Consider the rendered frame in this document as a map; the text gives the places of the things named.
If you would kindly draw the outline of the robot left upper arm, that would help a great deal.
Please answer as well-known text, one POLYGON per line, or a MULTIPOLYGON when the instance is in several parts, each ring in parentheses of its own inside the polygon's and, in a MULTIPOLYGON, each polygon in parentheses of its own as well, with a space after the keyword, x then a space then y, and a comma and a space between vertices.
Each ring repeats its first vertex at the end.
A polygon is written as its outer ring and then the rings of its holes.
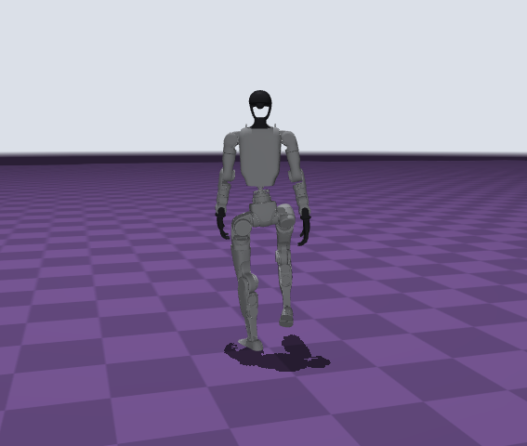
POLYGON ((222 181, 233 181, 235 179, 235 170, 233 170, 236 150, 235 146, 239 144, 239 135, 241 131, 230 132, 224 138, 223 148, 223 178, 222 181))

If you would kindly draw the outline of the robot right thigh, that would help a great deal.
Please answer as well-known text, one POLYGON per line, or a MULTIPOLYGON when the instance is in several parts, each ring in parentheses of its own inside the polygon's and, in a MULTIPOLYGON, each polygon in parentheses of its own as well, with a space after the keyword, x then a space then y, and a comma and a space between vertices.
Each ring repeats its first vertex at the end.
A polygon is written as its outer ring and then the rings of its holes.
POLYGON ((288 203, 278 205, 277 213, 278 224, 275 224, 277 251, 275 251, 275 261, 277 265, 287 265, 287 250, 290 250, 291 236, 296 223, 296 217, 292 206, 288 203))

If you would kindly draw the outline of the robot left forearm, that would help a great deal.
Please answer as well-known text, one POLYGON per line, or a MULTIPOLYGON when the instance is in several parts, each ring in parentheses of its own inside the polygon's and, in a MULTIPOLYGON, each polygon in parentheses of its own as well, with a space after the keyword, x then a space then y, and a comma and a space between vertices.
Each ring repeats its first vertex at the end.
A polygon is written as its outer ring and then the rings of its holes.
POLYGON ((215 206, 216 212, 219 207, 223 207, 225 209, 225 213, 227 212, 226 205, 228 203, 229 199, 229 192, 231 189, 231 184, 227 181, 222 181, 223 178, 223 168, 221 168, 219 172, 219 179, 218 179, 218 191, 217 191, 217 204, 215 206))

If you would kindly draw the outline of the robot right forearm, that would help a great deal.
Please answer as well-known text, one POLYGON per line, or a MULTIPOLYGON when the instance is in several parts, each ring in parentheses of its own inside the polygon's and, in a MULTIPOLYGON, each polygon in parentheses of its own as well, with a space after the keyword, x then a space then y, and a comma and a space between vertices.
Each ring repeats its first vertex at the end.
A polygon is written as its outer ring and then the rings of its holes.
POLYGON ((296 194, 296 203, 299 207, 298 213, 302 216, 302 212, 301 212, 302 209, 305 207, 308 208, 309 214, 310 214, 310 208, 308 206, 309 198, 308 198, 308 194, 306 190, 307 186, 306 186, 306 181, 304 177, 304 172, 301 168, 300 168, 300 171, 301 171, 301 176, 302 176, 302 182, 299 182, 299 183, 296 183, 296 185, 293 185, 293 189, 296 194))

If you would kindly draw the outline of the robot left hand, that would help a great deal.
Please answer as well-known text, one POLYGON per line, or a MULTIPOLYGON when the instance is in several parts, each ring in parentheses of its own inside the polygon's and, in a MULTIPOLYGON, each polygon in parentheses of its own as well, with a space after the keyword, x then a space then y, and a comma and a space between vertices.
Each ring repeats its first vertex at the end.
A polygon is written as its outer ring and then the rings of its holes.
POLYGON ((223 231, 223 227, 225 227, 225 225, 223 224, 223 217, 226 216, 225 209, 223 207, 219 207, 217 213, 215 213, 215 216, 217 217, 217 226, 220 230, 220 235, 222 236, 222 238, 228 240, 230 236, 226 235, 229 235, 229 233, 225 233, 223 231))

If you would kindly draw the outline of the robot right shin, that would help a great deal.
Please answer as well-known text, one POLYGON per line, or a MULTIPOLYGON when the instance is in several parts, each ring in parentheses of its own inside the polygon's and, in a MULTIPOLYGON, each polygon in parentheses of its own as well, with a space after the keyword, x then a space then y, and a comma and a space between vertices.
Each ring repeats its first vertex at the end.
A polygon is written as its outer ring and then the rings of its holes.
POLYGON ((278 266, 279 284, 283 295, 283 307, 291 308, 290 292, 292 287, 291 251, 287 250, 287 265, 278 266))

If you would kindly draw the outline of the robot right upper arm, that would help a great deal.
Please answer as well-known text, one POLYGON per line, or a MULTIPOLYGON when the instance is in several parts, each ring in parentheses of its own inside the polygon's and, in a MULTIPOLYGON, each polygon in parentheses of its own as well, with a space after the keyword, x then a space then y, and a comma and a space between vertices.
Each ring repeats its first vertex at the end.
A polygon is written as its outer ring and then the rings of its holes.
POLYGON ((291 131, 279 130, 279 132, 282 144, 287 147, 285 153, 290 166, 290 171, 288 171, 289 180, 291 182, 302 181, 296 136, 291 131))

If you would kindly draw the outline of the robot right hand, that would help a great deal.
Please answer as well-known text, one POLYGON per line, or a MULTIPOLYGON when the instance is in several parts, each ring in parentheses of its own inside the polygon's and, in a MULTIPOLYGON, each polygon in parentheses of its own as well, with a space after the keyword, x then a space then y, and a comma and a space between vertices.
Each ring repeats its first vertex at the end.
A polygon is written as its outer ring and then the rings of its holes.
POLYGON ((305 207, 302 209, 301 212, 302 212, 302 216, 300 216, 300 219, 303 219, 303 230, 300 233, 300 237, 304 235, 304 238, 300 243, 298 243, 298 246, 302 246, 308 241, 309 232, 310 232, 311 216, 309 215, 309 209, 305 207))

